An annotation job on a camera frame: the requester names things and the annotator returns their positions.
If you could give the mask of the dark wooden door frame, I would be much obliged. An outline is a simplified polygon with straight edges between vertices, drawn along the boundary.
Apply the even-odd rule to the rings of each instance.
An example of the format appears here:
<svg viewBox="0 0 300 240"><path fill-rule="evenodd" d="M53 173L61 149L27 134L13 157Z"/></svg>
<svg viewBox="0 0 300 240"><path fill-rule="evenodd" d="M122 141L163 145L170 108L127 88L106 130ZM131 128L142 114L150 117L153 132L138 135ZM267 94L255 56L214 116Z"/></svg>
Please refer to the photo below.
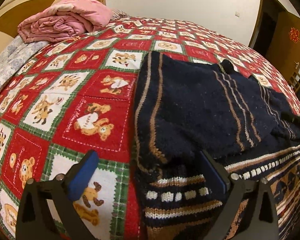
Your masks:
<svg viewBox="0 0 300 240"><path fill-rule="evenodd" d="M279 13L284 11L286 12L287 9L278 0L260 0L254 31L248 47L266 57L275 33Z"/></svg>

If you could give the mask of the grey floral pillow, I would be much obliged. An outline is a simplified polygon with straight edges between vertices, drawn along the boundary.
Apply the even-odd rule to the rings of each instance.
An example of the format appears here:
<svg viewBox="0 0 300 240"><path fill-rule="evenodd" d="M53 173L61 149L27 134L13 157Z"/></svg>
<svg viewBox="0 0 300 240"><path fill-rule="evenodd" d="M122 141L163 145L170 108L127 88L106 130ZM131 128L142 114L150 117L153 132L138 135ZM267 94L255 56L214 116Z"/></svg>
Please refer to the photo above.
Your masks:
<svg viewBox="0 0 300 240"><path fill-rule="evenodd" d="M8 81L33 55L49 44L48 41L25 43L20 35L0 53L0 92Z"/></svg>

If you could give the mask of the pink folded blanket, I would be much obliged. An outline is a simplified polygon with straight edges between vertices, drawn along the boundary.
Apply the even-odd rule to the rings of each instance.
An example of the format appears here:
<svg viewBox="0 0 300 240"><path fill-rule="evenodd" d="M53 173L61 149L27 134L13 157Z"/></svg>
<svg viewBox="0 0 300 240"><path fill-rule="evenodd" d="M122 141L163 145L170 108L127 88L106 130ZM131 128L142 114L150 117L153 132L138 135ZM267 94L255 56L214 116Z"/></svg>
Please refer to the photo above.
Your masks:
<svg viewBox="0 0 300 240"><path fill-rule="evenodd" d="M61 42L103 29L113 11L97 0L60 0L18 25L24 42Z"/></svg>

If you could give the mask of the brown wooden door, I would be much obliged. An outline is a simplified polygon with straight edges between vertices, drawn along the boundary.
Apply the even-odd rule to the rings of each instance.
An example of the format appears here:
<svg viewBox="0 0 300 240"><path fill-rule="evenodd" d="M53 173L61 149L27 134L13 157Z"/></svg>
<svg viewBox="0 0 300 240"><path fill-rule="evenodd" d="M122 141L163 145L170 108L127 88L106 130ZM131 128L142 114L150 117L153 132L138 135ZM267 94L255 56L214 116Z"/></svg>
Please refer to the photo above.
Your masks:
<svg viewBox="0 0 300 240"><path fill-rule="evenodd" d="M290 12L279 13L275 33L266 53L266 59L286 81L300 69L300 42L294 43L290 40L291 27L300 31L300 18Z"/></svg>

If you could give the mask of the red double happiness decoration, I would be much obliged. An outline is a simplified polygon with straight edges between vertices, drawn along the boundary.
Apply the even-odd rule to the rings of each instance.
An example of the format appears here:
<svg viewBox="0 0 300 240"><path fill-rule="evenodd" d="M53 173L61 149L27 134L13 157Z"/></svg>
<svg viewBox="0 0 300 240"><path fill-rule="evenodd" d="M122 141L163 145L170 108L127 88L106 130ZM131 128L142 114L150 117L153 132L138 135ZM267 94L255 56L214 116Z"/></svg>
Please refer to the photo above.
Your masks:
<svg viewBox="0 0 300 240"><path fill-rule="evenodd" d="M291 27L290 28L290 31L289 31L289 38L291 41L293 41L294 43L298 43L300 42L300 31L294 27Z"/></svg>

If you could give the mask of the wooden chair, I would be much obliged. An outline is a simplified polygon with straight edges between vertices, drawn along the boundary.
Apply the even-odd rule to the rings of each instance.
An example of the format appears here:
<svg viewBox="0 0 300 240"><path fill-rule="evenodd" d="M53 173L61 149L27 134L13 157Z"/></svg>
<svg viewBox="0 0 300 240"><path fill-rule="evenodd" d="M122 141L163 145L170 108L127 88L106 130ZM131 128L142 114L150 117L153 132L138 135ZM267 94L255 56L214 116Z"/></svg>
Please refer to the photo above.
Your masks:
<svg viewBox="0 0 300 240"><path fill-rule="evenodd" d="M288 84L295 93L300 90L300 74L294 72L288 80Z"/></svg>

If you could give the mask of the red patchwork bear bedspread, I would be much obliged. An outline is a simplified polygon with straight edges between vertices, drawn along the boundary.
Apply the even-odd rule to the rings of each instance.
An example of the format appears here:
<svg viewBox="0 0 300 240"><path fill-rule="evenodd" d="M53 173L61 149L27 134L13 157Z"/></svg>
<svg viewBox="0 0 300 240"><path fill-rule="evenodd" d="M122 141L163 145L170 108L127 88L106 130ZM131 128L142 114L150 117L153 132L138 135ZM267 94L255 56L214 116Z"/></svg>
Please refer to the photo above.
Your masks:
<svg viewBox="0 0 300 240"><path fill-rule="evenodd" d="M148 239L136 188L134 99L145 56L215 64L300 101L253 49L189 21L128 17L103 30L49 44L0 92L0 232L16 239L26 182L66 174L89 150L98 166L73 206L94 239Z"/></svg>

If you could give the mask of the navy patterned knit sweater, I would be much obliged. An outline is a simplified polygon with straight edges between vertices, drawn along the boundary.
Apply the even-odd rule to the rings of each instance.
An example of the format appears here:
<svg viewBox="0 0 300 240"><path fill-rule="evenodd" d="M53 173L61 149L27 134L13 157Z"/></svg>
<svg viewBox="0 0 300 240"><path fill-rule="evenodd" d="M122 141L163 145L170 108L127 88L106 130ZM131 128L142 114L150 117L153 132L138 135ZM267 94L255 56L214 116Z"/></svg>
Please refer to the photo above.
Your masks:
<svg viewBox="0 0 300 240"><path fill-rule="evenodd" d="M300 128L284 94L224 60L149 52L134 99L136 188L148 239L291 239Z"/></svg>

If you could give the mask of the striped pillow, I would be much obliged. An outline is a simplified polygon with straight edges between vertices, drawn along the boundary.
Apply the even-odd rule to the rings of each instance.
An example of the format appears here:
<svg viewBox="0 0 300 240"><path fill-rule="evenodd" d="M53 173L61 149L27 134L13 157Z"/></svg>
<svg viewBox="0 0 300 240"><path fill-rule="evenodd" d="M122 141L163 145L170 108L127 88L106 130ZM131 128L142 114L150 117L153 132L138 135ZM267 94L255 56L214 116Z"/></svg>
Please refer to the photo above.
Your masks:
<svg viewBox="0 0 300 240"><path fill-rule="evenodd" d="M130 17L126 12L124 12L122 10L115 9L115 10L112 10L112 12L113 12L113 15L110 19L111 21L117 21L121 18Z"/></svg>

